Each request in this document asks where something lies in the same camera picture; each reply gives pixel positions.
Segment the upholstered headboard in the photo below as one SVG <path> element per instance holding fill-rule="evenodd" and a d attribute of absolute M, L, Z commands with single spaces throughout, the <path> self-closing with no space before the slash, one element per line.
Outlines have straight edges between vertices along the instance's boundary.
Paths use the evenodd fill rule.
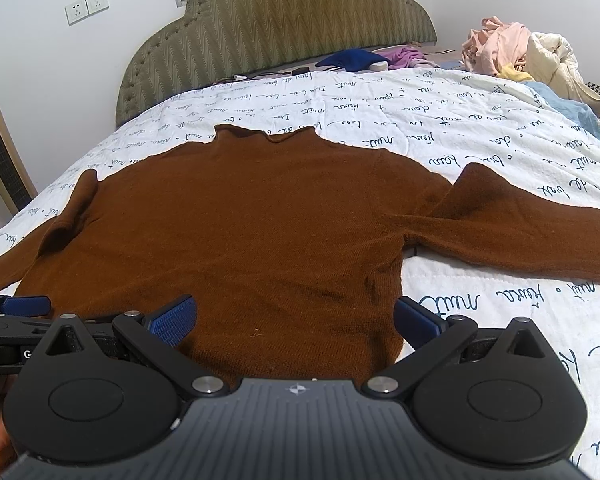
<path fill-rule="evenodd" d="M 189 0 L 150 37 L 122 79 L 116 124 L 239 73 L 345 48 L 435 41 L 414 0 Z"/>

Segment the wall socket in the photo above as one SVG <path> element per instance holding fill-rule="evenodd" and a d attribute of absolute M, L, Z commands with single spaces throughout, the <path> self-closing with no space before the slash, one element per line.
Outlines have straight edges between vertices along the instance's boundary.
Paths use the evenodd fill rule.
<path fill-rule="evenodd" d="M 67 5 L 64 8 L 64 12 L 66 12 L 66 19 L 69 22 L 69 25 L 75 22 L 79 22 L 80 20 L 86 18 L 89 15 L 89 10 L 87 9 L 87 1 L 77 0 L 72 4 Z"/>
<path fill-rule="evenodd" d="M 109 9 L 109 0 L 87 0 L 89 14 L 95 14 L 104 9 Z"/>

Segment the sweater sleeve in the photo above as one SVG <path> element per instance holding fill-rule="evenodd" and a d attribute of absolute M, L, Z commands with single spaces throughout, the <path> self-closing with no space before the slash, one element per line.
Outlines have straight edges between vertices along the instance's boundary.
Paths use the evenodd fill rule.
<path fill-rule="evenodd" d="M 0 290 L 21 280 L 38 257 L 62 250 L 81 231 L 84 213 L 97 189 L 96 171 L 85 171 L 78 179 L 64 210 L 57 217 L 39 225 L 0 256 Z"/>
<path fill-rule="evenodd" d="M 381 214 L 391 230 L 404 235 L 405 245 L 421 244 L 479 266 L 600 282 L 600 210 L 545 200 L 475 163 L 443 190 L 422 181 L 423 167 L 420 181 L 412 181 L 409 159 L 396 156 L 384 156 L 395 180 L 378 183 L 376 189 L 391 189 L 379 197 Z M 378 178 L 388 174 L 376 171 Z M 432 183 L 436 177 L 430 174 Z M 414 184 L 433 190 L 420 193 L 425 200 L 419 208 L 396 198 L 400 188 Z"/>

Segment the bedspread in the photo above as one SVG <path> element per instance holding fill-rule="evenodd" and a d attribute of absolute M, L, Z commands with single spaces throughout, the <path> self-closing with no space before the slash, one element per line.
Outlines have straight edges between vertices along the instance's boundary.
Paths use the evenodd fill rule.
<path fill-rule="evenodd" d="M 308 73 L 186 92 L 151 108 L 1 229 L 0 254 L 58 214 L 85 169 L 103 179 L 183 142 L 209 142 L 219 123 L 269 133 L 314 125 L 333 142 L 408 155 L 451 182 L 469 162 L 481 162 L 538 196 L 600 208 L 600 142 L 522 84 L 441 69 Z M 571 240 L 578 243 L 577 232 Z M 481 326 L 531 317 L 587 401 L 573 461 L 600 479 L 600 283 L 569 278 L 515 276 L 418 250 L 405 258 L 402 288 L 442 317 L 467 314 Z"/>

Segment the yellow cloth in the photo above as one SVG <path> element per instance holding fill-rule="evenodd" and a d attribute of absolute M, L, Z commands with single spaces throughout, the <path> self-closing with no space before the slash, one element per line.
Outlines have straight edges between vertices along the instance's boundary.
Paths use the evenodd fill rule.
<path fill-rule="evenodd" d="M 513 66 L 513 63 L 509 63 L 503 66 L 502 70 L 496 77 L 499 77 L 501 79 L 509 79 L 511 81 L 517 81 L 518 83 L 522 83 L 523 81 L 535 81 L 531 74 L 516 70 Z"/>

